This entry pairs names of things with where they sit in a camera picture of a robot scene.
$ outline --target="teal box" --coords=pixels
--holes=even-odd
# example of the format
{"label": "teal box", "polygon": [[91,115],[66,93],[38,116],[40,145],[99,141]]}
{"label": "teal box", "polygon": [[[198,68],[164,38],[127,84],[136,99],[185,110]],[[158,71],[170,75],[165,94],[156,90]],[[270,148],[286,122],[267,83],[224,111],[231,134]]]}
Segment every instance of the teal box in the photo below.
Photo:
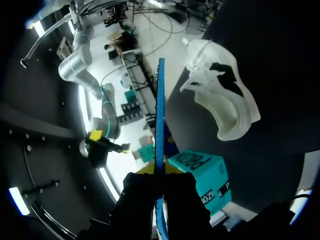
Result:
{"label": "teal box", "polygon": [[155,160],[155,146],[152,143],[139,148],[138,153],[144,163]]}
{"label": "teal box", "polygon": [[231,201],[231,189],[224,158],[186,150],[168,159],[196,180],[196,190],[212,216]]}

